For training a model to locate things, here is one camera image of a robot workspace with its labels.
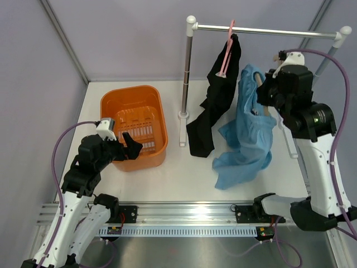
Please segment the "beige wooden hanger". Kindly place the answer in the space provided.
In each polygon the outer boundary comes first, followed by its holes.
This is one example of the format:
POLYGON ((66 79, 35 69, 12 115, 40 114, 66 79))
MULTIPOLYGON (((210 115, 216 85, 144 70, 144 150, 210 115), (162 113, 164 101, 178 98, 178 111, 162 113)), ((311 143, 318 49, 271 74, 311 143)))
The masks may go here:
MULTIPOLYGON (((273 61, 277 64, 277 66, 280 66, 282 64, 282 61, 279 59, 279 55, 278 54, 273 56, 273 61)), ((262 78, 261 78, 259 73, 255 73, 254 74, 254 79, 256 81, 257 87, 260 87, 260 86, 263 85, 263 81, 262 81, 262 78)), ((269 112, 269 109, 268 109, 267 106, 263 106, 263 114, 265 116, 269 116, 270 115, 270 112, 269 112)))

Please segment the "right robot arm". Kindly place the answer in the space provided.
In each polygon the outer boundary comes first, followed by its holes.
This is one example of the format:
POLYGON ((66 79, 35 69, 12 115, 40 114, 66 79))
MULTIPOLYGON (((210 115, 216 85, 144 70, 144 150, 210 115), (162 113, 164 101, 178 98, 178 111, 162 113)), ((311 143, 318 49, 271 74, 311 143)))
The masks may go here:
POLYGON ((313 73, 303 65, 271 69, 258 87, 258 103, 276 109, 300 149, 310 196, 282 197, 275 193, 254 199, 253 217, 264 222, 271 216, 291 219, 303 231, 324 232, 340 222, 356 219, 356 207, 343 192, 337 156, 334 114, 327 104, 312 100, 313 73))

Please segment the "light blue shorts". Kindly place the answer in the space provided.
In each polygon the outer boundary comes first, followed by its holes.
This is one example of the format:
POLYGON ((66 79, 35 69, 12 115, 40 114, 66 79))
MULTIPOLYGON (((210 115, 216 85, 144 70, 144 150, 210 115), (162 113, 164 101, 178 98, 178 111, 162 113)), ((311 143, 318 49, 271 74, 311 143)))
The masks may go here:
POLYGON ((241 71, 235 119, 219 128, 230 148, 213 160, 213 169, 218 173, 215 188, 219 190, 254 180, 272 160, 277 121, 257 102, 257 74, 265 80, 264 74, 252 64, 241 71))

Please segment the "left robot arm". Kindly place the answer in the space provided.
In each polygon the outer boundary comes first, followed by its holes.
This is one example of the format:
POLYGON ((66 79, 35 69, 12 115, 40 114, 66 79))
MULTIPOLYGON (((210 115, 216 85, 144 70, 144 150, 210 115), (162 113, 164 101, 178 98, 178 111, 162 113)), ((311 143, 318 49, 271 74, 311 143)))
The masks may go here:
POLYGON ((113 161, 135 160, 142 144, 129 133, 125 143, 113 135, 99 134, 82 139, 69 171, 64 176, 61 200, 50 230, 32 259, 22 267, 79 267, 83 254, 103 224, 120 215, 118 198, 99 194, 88 216, 80 220, 83 209, 101 180, 100 173, 113 161))

